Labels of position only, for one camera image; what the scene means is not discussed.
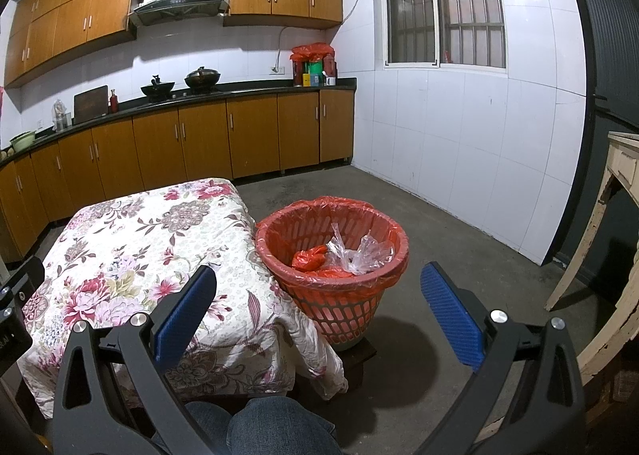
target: red plastic basket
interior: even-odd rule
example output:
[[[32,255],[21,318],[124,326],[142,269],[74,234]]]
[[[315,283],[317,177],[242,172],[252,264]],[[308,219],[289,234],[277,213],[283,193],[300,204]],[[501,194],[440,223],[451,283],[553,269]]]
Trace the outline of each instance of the red plastic basket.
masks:
[[[295,252],[330,241],[333,222],[348,249],[356,250],[370,231],[380,242],[393,242],[393,259],[379,270],[352,278],[309,276],[290,268]],[[394,286],[408,265],[408,237],[401,226],[368,203],[341,197],[298,201],[276,211],[258,225],[256,244],[266,267],[319,324],[335,350],[362,339],[384,289]]]

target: jeans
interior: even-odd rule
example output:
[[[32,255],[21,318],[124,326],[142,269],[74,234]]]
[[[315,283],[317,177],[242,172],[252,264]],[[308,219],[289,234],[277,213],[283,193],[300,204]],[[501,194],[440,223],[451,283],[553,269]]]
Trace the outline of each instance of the jeans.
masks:
[[[252,399],[235,415],[202,401],[186,410],[210,438],[226,439],[219,455],[343,455],[335,426],[288,397]],[[167,450],[157,433],[153,441]]]

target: silver bolt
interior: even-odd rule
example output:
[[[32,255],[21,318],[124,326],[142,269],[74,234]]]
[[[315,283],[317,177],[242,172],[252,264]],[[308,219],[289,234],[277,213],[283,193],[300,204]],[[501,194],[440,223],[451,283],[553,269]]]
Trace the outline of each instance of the silver bolt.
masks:
[[[566,322],[558,316],[551,318],[550,324],[557,330],[563,330],[566,327]]]
[[[490,319],[495,323],[506,323],[508,321],[508,315],[500,309],[495,309],[490,312]]]
[[[146,314],[143,312],[137,312],[131,317],[131,325],[140,327],[146,323]]]
[[[86,322],[84,320],[75,322],[73,332],[82,332],[84,329],[86,329]]]

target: concrete floor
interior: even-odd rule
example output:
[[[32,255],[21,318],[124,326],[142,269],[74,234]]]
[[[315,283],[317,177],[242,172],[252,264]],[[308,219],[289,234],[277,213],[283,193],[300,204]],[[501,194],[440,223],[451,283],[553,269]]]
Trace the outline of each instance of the concrete floor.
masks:
[[[574,282],[570,295],[547,313],[543,304],[562,275],[539,267],[496,239],[381,179],[354,167],[276,177],[238,186],[256,221],[299,199],[337,195],[362,199],[407,232],[410,261],[399,283],[384,293],[366,333],[378,353],[364,369],[358,390],[330,403],[304,404],[337,426],[350,454],[410,454],[438,424],[471,371],[451,350],[419,289],[419,273],[438,261],[459,287],[471,289],[490,310],[500,308],[523,323],[566,320],[580,352],[605,323],[611,307]],[[501,417],[516,386],[513,369],[492,418]]]

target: black countertop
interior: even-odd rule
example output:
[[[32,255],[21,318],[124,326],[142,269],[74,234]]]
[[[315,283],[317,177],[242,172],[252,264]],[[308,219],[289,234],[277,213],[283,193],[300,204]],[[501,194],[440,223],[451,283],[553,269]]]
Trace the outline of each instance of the black countertop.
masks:
[[[178,108],[185,105],[195,105],[199,103],[205,103],[209,101],[216,101],[221,99],[239,98],[242,96],[262,96],[267,94],[278,93],[298,93],[298,92],[318,92],[321,89],[338,89],[338,90],[355,90],[357,88],[356,78],[338,78],[337,85],[322,86],[322,87],[293,87],[293,80],[254,80],[254,81],[236,81],[232,83],[220,83],[217,86],[217,91],[208,94],[199,95],[187,95],[190,89],[181,89],[172,91],[172,98],[165,101],[150,103],[146,96],[142,98],[135,98],[133,100],[127,100],[119,103],[119,110],[115,114],[107,114],[94,118],[92,120],[72,125],[68,129],[60,132],[53,132],[53,127],[41,131],[36,134],[36,140],[33,145],[30,145],[26,149],[15,153],[13,156],[9,156],[6,159],[0,161],[0,167],[20,158],[25,154],[33,152],[35,149],[57,141],[65,136],[69,136],[76,132],[80,132],[85,129],[90,129],[97,125],[104,123],[110,123],[121,119],[131,118],[132,116],[139,116],[149,112],[154,112],[162,109]]]

